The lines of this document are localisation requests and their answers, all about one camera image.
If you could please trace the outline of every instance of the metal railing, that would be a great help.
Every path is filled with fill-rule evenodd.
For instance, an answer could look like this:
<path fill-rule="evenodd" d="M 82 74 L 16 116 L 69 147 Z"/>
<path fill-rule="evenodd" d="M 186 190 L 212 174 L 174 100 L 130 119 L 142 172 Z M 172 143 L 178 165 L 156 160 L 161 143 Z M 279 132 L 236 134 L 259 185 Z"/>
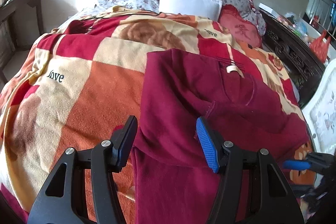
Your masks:
<path fill-rule="evenodd" d="M 310 25 L 313 21 L 318 24 L 321 31 L 326 30 L 335 41 L 336 32 L 336 1 L 335 0 L 314 0 L 309 13 Z"/>

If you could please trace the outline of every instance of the white chair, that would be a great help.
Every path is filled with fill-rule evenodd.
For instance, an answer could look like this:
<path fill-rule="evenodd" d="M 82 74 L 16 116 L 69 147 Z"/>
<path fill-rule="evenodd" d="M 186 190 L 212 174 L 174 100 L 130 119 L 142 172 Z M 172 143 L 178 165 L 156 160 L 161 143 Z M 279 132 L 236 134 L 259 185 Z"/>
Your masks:
<path fill-rule="evenodd" d="M 336 149 L 336 59 L 332 60 L 309 103 L 302 109 L 316 152 L 334 154 Z"/>

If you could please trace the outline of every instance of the ridged blue rubber pad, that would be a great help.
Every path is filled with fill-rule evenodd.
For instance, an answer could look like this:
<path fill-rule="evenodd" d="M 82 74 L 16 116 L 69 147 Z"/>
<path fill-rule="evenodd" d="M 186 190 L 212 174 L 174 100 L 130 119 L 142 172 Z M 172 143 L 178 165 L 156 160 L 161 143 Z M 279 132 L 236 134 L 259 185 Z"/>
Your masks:
<path fill-rule="evenodd" d="M 204 126 L 201 118 L 198 118 L 196 121 L 196 132 L 208 166 L 213 170 L 214 173 L 217 173 L 219 170 L 217 150 L 211 142 L 211 138 L 209 137 L 208 131 Z"/>

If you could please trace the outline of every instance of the white pillow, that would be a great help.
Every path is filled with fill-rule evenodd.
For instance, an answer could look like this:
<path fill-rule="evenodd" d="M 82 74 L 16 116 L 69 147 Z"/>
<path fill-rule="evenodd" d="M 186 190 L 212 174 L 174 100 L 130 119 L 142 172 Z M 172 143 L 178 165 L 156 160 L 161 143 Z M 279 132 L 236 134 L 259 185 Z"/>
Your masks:
<path fill-rule="evenodd" d="M 195 15 L 217 21 L 222 9 L 221 0 L 160 0 L 159 12 Z"/>

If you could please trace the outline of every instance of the fleece blanket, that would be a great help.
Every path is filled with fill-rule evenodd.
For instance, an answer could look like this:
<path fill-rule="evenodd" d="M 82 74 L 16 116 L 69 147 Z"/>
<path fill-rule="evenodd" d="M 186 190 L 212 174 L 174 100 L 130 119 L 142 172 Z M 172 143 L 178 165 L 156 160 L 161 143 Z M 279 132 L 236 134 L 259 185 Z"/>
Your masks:
<path fill-rule="evenodd" d="M 128 115 L 140 117 L 147 53 L 170 48 L 237 64 L 244 63 L 237 54 L 243 53 L 253 61 L 245 72 L 278 93 L 286 114 L 303 119 L 279 58 L 235 39 L 217 22 L 122 7 L 72 21 L 36 40 L 0 96 L 0 190 L 24 221 L 66 148 L 92 148 Z M 310 144 L 302 144 L 295 157 L 309 151 Z M 131 162 L 113 177 L 126 221 L 134 223 Z M 309 172 L 291 174 L 296 183 L 311 177 Z M 86 191 L 94 220 L 89 172 Z"/>

